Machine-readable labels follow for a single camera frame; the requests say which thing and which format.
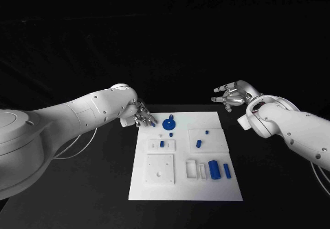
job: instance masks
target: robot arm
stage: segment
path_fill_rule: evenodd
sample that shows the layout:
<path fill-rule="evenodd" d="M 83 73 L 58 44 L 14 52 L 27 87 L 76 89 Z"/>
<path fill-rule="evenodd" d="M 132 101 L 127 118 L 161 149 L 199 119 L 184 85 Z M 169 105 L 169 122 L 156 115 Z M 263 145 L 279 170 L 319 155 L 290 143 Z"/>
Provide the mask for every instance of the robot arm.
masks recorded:
<path fill-rule="evenodd" d="M 231 112 L 231 106 L 248 104 L 247 114 L 238 119 L 246 130 L 269 138 L 280 135 L 289 148 L 309 161 L 330 171 L 330 121 L 302 112 L 284 98 L 264 95 L 243 80 L 215 89 L 225 91 L 214 102 L 223 102 Z"/>
<path fill-rule="evenodd" d="M 37 182 L 64 143 L 116 118 L 123 126 L 158 124 L 126 84 L 41 110 L 0 110 L 0 199 Z"/>

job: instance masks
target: black table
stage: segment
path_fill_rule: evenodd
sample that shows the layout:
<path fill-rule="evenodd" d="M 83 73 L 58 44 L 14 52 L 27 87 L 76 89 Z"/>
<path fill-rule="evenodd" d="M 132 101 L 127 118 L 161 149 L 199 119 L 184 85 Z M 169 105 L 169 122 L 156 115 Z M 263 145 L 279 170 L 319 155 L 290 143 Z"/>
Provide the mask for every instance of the black table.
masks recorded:
<path fill-rule="evenodd" d="M 120 120 L 99 129 L 86 151 L 54 160 L 32 187 L 11 197 L 0 228 L 220 228 L 248 222 L 328 222 L 329 197 L 310 162 L 287 148 L 280 136 L 261 138 L 237 119 L 246 106 L 228 113 L 224 105 L 149 105 L 152 112 L 218 111 L 235 167 L 243 202 L 129 201 L 139 128 Z M 81 137 L 73 155 L 93 136 Z"/>

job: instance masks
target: robotic hand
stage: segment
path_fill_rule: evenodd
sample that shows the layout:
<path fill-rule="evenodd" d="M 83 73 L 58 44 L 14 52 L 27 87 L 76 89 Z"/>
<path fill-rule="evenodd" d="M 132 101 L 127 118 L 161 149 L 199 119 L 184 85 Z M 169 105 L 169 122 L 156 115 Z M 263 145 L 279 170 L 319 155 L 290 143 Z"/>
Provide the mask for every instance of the robotic hand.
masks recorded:
<path fill-rule="evenodd" d="M 233 106 L 248 104 L 247 114 L 238 119 L 246 130 L 269 138 L 280 135 L 289 148 L 309 161 L 330 171 L 330 121 L 302 112 L 284 98 L 264 95 L 243 80 L 218 87 L 224 96 L 212 97 L 214 102 L 225 104 L 228 112 Z"/>
<path fill-rule="evenodd" d="M 135 89 L 122 83 L 41 110 L 0 110 L 0 199 L 37 182 L 65 142 L 116 118 L 123 126 L 158 124 Z"/>

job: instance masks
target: hole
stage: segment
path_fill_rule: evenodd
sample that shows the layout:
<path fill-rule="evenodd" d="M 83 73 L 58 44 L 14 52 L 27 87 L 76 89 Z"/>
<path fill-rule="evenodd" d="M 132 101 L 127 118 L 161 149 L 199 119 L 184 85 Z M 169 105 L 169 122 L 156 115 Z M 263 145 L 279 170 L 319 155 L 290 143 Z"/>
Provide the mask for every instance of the hole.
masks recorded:
<path fill-rule="evenodd" d="M 32 121 L 27 121 L 27 124 L 29 125 L 35 125 L 35 123 Z"/>

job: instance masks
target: table surface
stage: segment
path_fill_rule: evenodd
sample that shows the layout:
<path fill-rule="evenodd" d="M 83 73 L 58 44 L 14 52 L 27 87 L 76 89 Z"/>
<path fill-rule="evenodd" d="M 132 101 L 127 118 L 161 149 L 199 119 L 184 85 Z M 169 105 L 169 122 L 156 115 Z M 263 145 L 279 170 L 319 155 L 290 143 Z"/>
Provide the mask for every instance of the table surface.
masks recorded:
<path fill-rule="evenodd" d="M 244 201 L 129 200 L 139 129 L 123 128 L 116 120 L 99 129 L 86 151 L 54 160 L 38 182 L 11 197 L 0 213 L 2 229 L 192 229 L 225 222 L 328 222 L 329 197 L 310 162 L 290 151 L 280 136 L 264 139 L 244 131 L 237 119 L 246 106 L 234 107 L 233 113 L 221 104 L 149 105 L 149 109 L 218 112 Z M 84 147 L 93 132 L 64 156 Z"/>

